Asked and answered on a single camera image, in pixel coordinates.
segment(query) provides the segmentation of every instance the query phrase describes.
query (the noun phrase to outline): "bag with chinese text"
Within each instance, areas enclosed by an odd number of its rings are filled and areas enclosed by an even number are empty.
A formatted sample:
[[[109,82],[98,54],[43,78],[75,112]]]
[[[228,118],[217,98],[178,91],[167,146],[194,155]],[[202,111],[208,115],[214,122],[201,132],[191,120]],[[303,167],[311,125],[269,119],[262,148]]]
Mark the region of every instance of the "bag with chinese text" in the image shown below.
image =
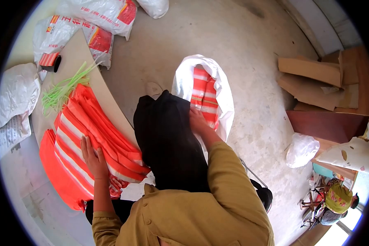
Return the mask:
[[[33,35],[34,62],[38,63],[43,53],[60,52],[71,37],[82,28],[93,58],[103,61],[110,68],[113,35],[90,22],[62,15],[54,15],[37,22]]]
[[[137,7],[131,0],[62,0],[56,14],[87,20],[128,40]]]

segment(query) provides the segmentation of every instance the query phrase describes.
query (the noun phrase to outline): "red printed label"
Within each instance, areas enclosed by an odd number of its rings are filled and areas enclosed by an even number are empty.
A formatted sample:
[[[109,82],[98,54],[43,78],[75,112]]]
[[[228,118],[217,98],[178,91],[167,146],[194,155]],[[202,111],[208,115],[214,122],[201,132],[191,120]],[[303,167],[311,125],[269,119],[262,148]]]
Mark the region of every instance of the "red printed label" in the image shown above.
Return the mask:
[[[53,17],[52,17],[52,19],[51,19],[51,23],[56,23],[57,22],[57,19],[59,18],[59,16],[58,15],[54,15]]]

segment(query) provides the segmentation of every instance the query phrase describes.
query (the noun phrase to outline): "newspaper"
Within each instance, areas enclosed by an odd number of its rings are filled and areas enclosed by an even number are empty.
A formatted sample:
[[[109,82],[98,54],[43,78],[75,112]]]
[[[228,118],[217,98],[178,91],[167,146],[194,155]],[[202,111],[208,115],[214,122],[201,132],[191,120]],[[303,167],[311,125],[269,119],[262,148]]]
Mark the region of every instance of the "newspaper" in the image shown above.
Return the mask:
[[[0,128],[0,159],[30,135],[29,113],[12,117],[5,126]]]

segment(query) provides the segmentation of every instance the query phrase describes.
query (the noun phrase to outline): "cardboard box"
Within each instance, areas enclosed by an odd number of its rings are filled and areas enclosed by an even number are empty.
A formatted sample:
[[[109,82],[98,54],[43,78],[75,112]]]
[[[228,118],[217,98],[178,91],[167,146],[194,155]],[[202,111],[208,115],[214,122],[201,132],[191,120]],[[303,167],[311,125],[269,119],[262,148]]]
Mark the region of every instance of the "cardboard box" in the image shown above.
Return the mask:
[[[296,74],[325,82],[327,84],[341,87],[343,80],[343,65],[325,63],[306,59],[304,57],[297,58],[278,58],[279,71],[289,74]]]
[[[339,64],[339,56],[342,57],[343,81],[342,85],[358,84],[358,72],[356,59],[350,50],[336,51],[321,58],[321,62]]]
[[[358,85],[344,86],[344,90],[294,74],[284,74],[277,83],[298,101],[306,104],[329,111],[334,111],[335,107],[358,108]]]

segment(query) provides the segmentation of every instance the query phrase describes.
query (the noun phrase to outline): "green plastic strap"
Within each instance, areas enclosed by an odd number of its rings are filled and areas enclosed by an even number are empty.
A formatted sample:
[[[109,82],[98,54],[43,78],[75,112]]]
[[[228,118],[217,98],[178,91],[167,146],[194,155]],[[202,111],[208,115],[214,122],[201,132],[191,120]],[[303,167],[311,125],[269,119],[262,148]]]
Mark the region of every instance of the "green plastic strap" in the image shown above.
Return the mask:
[[[89,86],[89,76],[87,74],[95,67],[100,65],[102,62],[97,64],[93,63],[88,68],[84,69],[86,62],[78,69],[75,75],[66,80],[60,81],[55,85],[49,92],[44,92],[42,96],[42,112],[45,116],[48,116],[48,109],[52,109],[58,112],[63,109],[63,106],[67,105],[71,92],[77,87],[78,84]]]

